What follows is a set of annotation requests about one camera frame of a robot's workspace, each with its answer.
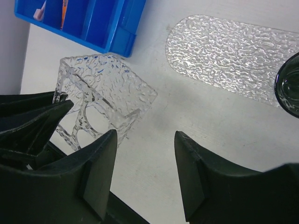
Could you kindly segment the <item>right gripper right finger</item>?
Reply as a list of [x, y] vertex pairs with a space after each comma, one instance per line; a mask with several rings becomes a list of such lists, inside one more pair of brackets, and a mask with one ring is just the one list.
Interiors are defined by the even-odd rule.
[[182, 131], [174, 138], [185, 213], [191, 224], [296, 224], [299, 166], [259, 172], [202, 147]]

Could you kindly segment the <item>clear brown-banded cup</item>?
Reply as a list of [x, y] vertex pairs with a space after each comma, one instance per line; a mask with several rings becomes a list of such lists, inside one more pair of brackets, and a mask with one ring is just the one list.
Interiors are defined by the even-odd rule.
[[299, 117], [299, 53], [291, 56], [278, 70], [274, 92], [279, 105]]

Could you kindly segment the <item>clear acrylic toothbrush holder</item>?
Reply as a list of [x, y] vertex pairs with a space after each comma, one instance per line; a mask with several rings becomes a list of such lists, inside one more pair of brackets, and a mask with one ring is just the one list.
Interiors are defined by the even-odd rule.
[[157, 92], [114, 55], [64, 57], [53, 101], [70, 100], [73, 107], [56, 133], [72, 152], [110, 129], [117, 131], [117, 142], [122, 143], [156, 97]]

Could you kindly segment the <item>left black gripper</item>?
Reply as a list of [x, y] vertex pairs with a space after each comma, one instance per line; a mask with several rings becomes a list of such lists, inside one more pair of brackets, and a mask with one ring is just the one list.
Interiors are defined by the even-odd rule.
[[54, 92], [0, 97], [0, 163], [25, 170], [38, 169], [62, 157], [49, 143], [62, 118], [74, 106]]

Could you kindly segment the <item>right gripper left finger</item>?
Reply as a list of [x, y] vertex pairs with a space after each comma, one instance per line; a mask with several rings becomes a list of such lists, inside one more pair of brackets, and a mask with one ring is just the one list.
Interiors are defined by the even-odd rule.
[[38, 170], [0, 167], [3, 224], [99, 224], [106, 215], [117, 151], [112, 129]]

